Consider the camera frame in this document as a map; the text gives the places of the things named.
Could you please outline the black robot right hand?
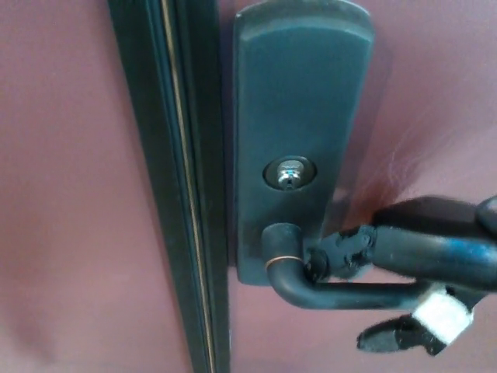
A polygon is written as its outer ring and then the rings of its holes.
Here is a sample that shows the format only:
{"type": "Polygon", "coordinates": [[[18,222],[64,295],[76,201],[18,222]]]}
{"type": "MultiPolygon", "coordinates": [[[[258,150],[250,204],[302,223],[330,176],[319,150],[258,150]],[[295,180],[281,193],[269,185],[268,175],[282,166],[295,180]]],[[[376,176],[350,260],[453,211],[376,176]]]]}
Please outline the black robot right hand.
{"type": "Polygon", "coordinates": [[[349,281],[370,266],[427,284],[413,310],[365,329],[357,347],[394,353],[423,347],[436,356],[474,321],[496,290],[496,198],[472,205],[439,197],[393,204],[373,221],[333,233],[311,249],[306,277],[349,281]]]}

